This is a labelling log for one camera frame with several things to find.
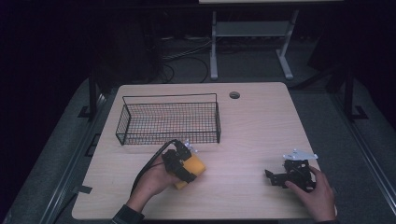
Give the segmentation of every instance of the black cable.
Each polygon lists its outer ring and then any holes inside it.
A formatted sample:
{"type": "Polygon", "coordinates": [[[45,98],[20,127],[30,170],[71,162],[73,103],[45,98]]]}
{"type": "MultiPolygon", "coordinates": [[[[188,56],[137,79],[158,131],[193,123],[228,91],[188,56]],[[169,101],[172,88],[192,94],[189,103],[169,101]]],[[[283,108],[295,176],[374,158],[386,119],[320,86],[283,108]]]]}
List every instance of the black cable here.
{"type": "Polygon", "coordinates": [[[162,78],[163,84],[166,84],[166,83],[171,82],[172,79],[174,78],[174,76],[175,76],[175,69],[174,69],[172,66],[168,65],[168,64],[164,64],[163,66],[164,66],[164,67],[168,67],[168,68],[172,71],[172,76],[171,76],[169,79],[168,79],[168,76],[165,74],[165,72],[162,73],[162,75],[164,75],[164,78],[162,78]]]}
{"type": "Polygon", "coordinates": [[[148,169],[151,169],[152,167],[156,167],[156,166],[161,165],[161,164],[165,164],[165,162],[160,162],[160,163],[151,165],[148,169]]]}
{"type": "Polygon", "coordinates": [[[209,49],[211,47],[210,44],[211,44],[211,41],[209,40],[204,45],[202,45],[200,47],[196,47],[194,49],[189,49],[187,51],[184,51],[184,52],[181,52],[181,53],[177,53],[177,54],[174,54],[174,55],[163,56],[163,59],[164,60],[168,60],[168,61],[172,61],[174,59],[177,59],[177,58],[180,58],[180,57],[184,57],[186,55],[190,55],[190,54],[193,54],[193,53],[200,52],[200,51],[202,51],[204,49],[209,49]]]}
{"type": "Polygon", "coordinates": [[[192,43],[205,43],[207,42],[207,40],[210,40],[209,37],[197,37],[197,38],[193,38],[193,37],[184,37],[183,40],[186,40],[187,42],[192,42],[192,43]]]}
{"type": "Polygon", "coordinates": [[[140,178],[142,177],[142,175],[149,170],[150,168],[154,167],[152,165],[152,163],[154,163],[155,160],[157,160],[157,158],[163,153],[164,150],[166,150],[167,147],[169,147],[169,145],[175,143],[177,140],[171,140],[167,143],[165,143],[160,149],[158,149],[158,151],[154,154],[154,156],[151,157],[151,159],[148,161],[148,163],[146,163],[146,165],[142,168],[142,170],[139,172],[139,174],[137,174],[136,179],[134,180],[134,184],[132,185],[132,190],[131,190],[131,195],[134,192],[134,189],[137,186],[137,183],[139,182],[140,178]]]}
{"type": "Polygon", "coordinates": [[[209,67],[207,66],[206,62],[204,62],[203,60],[201,60],[201,59],[199,59],[199,58],[195,58],[195,57],[179,57],[179,58],[176,58],[176,59],[173,59],[173,60],[169,60],[169,61],[176,61],[176,60],[182,60],[182,59],[193,59],[193,60],[196,60],[196,61],[201,62],[201,63],[204,65],[205,70],[206,70],[206,72],[205,72],[205,77],[200,81],[200,83],[204,83],[205,80],[207,79],[207,77],[209,76],[209,67]]]}

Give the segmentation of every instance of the human hand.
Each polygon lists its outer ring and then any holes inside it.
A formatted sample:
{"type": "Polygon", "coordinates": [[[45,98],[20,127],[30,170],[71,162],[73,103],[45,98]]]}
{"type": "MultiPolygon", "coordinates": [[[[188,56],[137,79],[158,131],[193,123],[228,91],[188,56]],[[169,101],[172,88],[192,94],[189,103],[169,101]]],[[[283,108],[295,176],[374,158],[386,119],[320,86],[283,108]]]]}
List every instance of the human hand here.
{"type": "Polygon", "coordinates": [[[300,198],[316,222],[336,220],[334,194],[326,175],[312,166],[309,168],[317,180],[314,190],[307,193],[290,181],[285,182],[286,186],[300,198]]]}
{"type": "Polygon", "coordinates": [[[141,213],[152,196],[163,192],[168,186],[176,184],[178,181],[180,181],[178,177],[166,172],[163,157],[159,156],[152,163],[151,168],[139,179],[126,205],[141,213]]]}

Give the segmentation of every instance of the dark background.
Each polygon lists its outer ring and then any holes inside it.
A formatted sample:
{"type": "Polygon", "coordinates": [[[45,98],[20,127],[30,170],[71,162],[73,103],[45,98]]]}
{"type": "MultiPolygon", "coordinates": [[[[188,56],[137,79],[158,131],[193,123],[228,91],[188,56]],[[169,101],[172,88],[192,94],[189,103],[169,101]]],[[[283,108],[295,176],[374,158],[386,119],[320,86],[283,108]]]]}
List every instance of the dark background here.
{"type": "MultiPolygon", "coordinates": [[[[334,63],[349,66],[396,129],[396,7],[392,2],[346,1],[331,14],[305,8],[297,21],[304,26],[297,24],[293,36],[321,35],[311,65],[318,70],[334,63]]],[[[97,1],[0,2],[0,219],[73,93],[92,71],[102,71],[96,77],[102,91],[121,83],[146,83],[161,70],[161,46],[154,36],[210,34],[209,25],[194,25],[210,24],[210,11],[160,11],[152,17],[91,6],[100,7],[97,1]],[[151,21],[160,25],[150,26],[151,21]],[[105,66],[97,68],[99,62],[105,66]]]]}

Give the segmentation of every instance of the sleeve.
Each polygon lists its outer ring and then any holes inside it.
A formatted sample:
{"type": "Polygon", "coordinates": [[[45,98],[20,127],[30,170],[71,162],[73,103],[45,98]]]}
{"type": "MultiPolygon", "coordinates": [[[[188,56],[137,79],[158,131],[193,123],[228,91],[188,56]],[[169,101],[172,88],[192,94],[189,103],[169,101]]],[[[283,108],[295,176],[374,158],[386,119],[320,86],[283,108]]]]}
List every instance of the sleeve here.
{"type": "Polygon", "coordinates": [[[124,205],[120,211],[111,219],[110,224],[138,224],[145,216],[124,205]]]}
{"type": "Polygon", "coordinates": [[[341,224],[341,222],[338,220],[331,220],[331,221],[317,222],[316,224],[341,224]]]}

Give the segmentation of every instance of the black wire basket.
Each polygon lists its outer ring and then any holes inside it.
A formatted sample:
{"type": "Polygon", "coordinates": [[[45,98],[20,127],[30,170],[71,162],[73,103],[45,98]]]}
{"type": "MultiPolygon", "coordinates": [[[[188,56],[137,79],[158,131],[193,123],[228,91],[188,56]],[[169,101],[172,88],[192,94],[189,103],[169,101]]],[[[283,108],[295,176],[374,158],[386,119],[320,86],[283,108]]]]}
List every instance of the black wire basket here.
{"type": "Polygon", "coordinates": [[[122,100],[116,131],[122,145],[161,145],[172,139],[190,143],[220,141],[215,93],[123,96],[122,100]]]}

